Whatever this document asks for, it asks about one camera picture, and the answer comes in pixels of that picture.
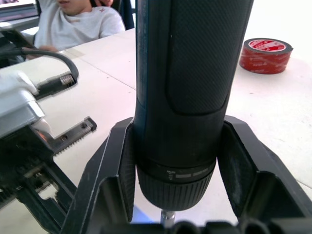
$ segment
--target white table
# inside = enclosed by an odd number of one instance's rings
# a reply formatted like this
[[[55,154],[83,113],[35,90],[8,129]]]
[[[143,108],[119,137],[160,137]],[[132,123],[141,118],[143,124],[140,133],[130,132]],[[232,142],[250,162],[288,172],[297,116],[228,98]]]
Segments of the white table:
[[[282,6],[285,7],[285,2],[288,6],[288,1],[277,0],[274,2],[276,2],[276,6],[275,3],[270,3],[273,8],[281,3],[284,3]],[[293,9],[301,8],[300,3],[303,4],[303,0],[298,0],[298,5],[295,6],[293,1],[290,3],[292,3]],[[312,109],[309,104],[312,98],[312,94],[309,92],[312,86],[311,60],[305,57],[306,51],[302,52],[302,46],[298,42],[300,37],[293,36],[291,40],[283,34],[282,23],[277,29],[270,27],[267,31],[263,28],[259,29],[256,19],[263,14],[265,9],[259,0],[255,1],[254,7],[246,38],[269,36],[288,41],[295,50],[287,71],[279,75],[257,75],[238,67],[227,114],[248,122],[258,138],[280,156],[290,172],[300,181],[299,184],[302,188],[312,198],[312,189],[308,187],[312,187],[312,146],[309,143],[312,138],[310,126]],[[283,19],[288,20],[286,13],[281,12],[280,14]],[[275,15],[273,12],[266,14],[264,23],[267,26],[270,25],[268,22],[273,20]],[[301,16],[300,14],[296,19],[301,22],[300,20],[304,17],[311,19],[311,16]],[[98,130],[94,134],[87,136],[56,159],[60,167],[77,184],[85,163],[107,137],[114,123],[134,115],[136,101],[135,32],[131,30],[80,45],[67,50],[66,54],[73,58],[80,70],[79,85],[62,95],[45,100],[42,102],[42,106],[55,135],[86,116],[92,117],[98,124]],[[38,70],[34,69],[34,63],[35,60],[4,70],[19,67],[34,80],[43,80],[66,69],[59,62],[40,58],[37,59],[36,64],[40,68],[39,76]],[[79,157],[79,161],[73,164],[74,161],[71,159],[77,157]],[[135,204],[153,220],[159,221],[160,209],[151,205],[144,198],[138,182],[136,182]],[[5,212],[17,210],[19,211],[20,208],[8,206]],[[10,215],[7,214],[0,212],[0,222],[7,224],[6,230],[17,230],[18,228],[10,221]],[[20,220],[21,224],[27,224],[28,219],[31,218],[26,215],[25,212],[25,216]],[[201,225],[206,220],[236,222],[218,168],[216,168],[207,192],[199,204],[187,211],[178,212],[176,218],[177,220],[188,219]],[[3,230],[0,232],[15,233]]]

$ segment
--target toothed metal bar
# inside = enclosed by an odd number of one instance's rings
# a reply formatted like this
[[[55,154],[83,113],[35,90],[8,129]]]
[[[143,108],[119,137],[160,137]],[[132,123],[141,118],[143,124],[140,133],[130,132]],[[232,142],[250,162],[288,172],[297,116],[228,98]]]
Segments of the toothed metal bar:
[[[59,154],[61,151],[82,139],[86,134],[94,131],[95,128],[95,123],[90,118],[86,118],[66,133],[49,140],[48,143],[52,147],[53,152]]]

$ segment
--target tape roll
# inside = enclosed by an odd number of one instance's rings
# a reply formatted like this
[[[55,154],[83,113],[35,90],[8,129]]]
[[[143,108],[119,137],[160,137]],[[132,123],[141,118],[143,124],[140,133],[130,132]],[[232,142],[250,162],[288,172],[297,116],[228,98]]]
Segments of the tape roll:
[[[239,65],[259,74],[277,74],[286,69],[293,48],[286,42],[254,38],[244,42]]]

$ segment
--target hand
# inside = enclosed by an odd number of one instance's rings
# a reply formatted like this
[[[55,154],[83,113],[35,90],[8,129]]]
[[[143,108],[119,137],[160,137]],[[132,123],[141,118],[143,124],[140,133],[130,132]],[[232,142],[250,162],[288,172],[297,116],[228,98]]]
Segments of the hand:
[[[94,0],[97,6],[102,6],[101,3],[104,3],[105,6],[111,6],[114,0]]]
[[[35,50],[35,49],[23,47],[23,50]],[[46,50],[46,51],[50,51],[50,52],[54,52],[54,53],[58,52],[58,50],[52,45],[43,45],[43,46],[39,47],[39,50]],[[42,55],[27,55],[26,58],[28,60],[32,60],[32,59],[39,58],[41,56]]]
[[[46,50],[46,51],[50,51],[50,52],[58,52],[57,48],[55,48],[54,46],[52,45],[43,45],[41,47],[39,47],[39,50]]]

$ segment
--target rubber grip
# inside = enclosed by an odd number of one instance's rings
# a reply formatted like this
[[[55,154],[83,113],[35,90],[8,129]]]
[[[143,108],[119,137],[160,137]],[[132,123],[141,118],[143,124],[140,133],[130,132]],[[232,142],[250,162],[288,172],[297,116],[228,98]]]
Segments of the rubber grip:
[[[138,0],[136,152],[191,168],[218,152],[252,0]]]

